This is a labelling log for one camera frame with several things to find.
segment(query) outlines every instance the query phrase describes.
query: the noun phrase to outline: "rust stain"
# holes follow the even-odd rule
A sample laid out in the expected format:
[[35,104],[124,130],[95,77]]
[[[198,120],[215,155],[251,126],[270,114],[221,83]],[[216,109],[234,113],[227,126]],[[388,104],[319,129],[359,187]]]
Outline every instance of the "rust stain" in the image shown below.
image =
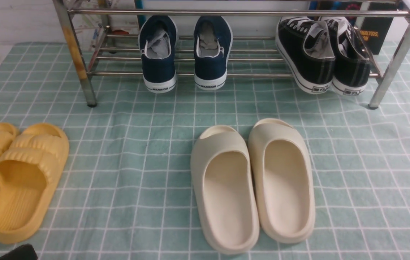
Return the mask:
[[79,48],[76,45],[76,42],[73,41],[73,30],[69,28],[62,27],[63,35],[65,37],[66,42],[68,43],[68,49],[70,50],[70,55],[72,56],[73,63],[75,64],[76,73],[78,74],[78,78],[80,80],[87,79],[88,76],[86,74],[85,65],[82,62],[81,53],[79,52]]

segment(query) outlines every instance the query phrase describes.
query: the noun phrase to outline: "shoe rack leg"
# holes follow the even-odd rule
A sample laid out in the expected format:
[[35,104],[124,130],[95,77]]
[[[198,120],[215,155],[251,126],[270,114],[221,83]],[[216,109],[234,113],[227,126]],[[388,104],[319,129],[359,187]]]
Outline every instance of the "shoe rack leg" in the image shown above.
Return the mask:
[[[97,4],[99,5],[99,8],[103,8],[103,9],[110,8],[110,6],[107,3],[107,0],[97,0]],[[100,17],[102,19],[102,28],[104,28],[107,34],[112,33],[112,27],[110,26],[109,15],[103,14]],[[114,38],[107,38],[107,42],[105,44],[108,47],[114,47],[115,46]]]
[[378,106],[380,105],[380,102],[383,100],[383,97],[385,96],[386,91],[391,85],[391,82],[393,82],[393,79],[396,76],[399,67],[404,61],[404,58],[406,58],[406,55],[409,49],[410,49],[410,22],[409,22],[409,25],[407,26],[405,33],[403,34],[401,38],[401,41],[398,44],[398,47],[396,48],[396,51],[393,54],[393,57],[391,58],[390,63],[388,64],[385,74],[383,74],[383,77],[381,79],[378,79],[378,83],[379,83],[378,87],[375,90],[375,93],[372,99],[370,100],[370,103],[368,104],[368,107],[370,109],[377,109]]
[[91,81],[87,74],[86,64],[83,55],[81,54],[81,49],[79,48],[72,20],[67,13],[63,0],[53,0],[53,3],[88,107],[96,107],[96,95],[94,94],[94,89],[92,88]]

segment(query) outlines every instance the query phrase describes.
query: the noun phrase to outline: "grid pattern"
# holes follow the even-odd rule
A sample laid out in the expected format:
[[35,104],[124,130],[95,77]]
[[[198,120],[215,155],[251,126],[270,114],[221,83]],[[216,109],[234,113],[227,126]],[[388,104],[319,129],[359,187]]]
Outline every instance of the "grid pattern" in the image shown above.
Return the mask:
[[[385,43],[380,64],[395,47]],[[99,69],[139,71],[139,64],[108,61]],[[284,64],[229,69],[287,71]],[[159,95],[148,92],[141,77],[92,82],[99,100],[94,109],[86,106],[64,44],[16,45],[0,66],[0,121],[21,130],[49,122],[70,139],[50,208],[26,241],[40,260],[410,260],[410,53],[380,109],[371,111],[365,107],[374,80],[352,99],[305,94],[288,79],[228,79],[222,89],[204,92],[184,77],[174,91]],[[200,228],[189,173],[193,141],[216,124],[247,138],[265,117],[294,125],[310,149],[314,233],[284,245],[261,231],[249,253],[220,255]],[[16,246],[0,244],[0,255]]]

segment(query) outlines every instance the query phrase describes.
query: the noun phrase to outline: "navy blue sneaker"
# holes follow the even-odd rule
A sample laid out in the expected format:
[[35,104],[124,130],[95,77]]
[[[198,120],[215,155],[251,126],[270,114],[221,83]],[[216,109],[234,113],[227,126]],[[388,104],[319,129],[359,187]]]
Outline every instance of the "navy blue sneaker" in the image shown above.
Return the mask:
[[176,86],[174,53],[179,40],[176,24],[169,16],[150,17],[139,31],[142,74],[147,89],[165,93]]
[[226,82],[232,29],[221,16],[201,16],[194,30],[195,85],[216,90]]

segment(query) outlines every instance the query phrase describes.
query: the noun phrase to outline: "shoelace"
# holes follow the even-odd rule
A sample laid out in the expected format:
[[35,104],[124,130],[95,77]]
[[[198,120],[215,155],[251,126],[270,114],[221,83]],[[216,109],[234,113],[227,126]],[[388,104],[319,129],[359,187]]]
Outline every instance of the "shoelace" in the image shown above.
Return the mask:
[[312,20],[307,17],[297,17],[289,20],[288,26],[299,31],[301,33],[307,33],[308,28],[302,28],[301,25],[305,22],[311,22]]
[[[334,22],[337,22],[338,25],[339,25],[340,22],[342,22],[342,21],[344,21],[344,20],[341,19],[341,18],[332,18],[332,19],[328,20],[327,26],[328,26],[328,28],[333,29],[333,27],[334,27],[334,25],[335,25]],[[348,23],[348,27],[346,28],[346,33],[348,34],[348,36],[349,36],[350,38],[352,37],[352,30],[351,30],[351,26],[350,26],[349,23]]]

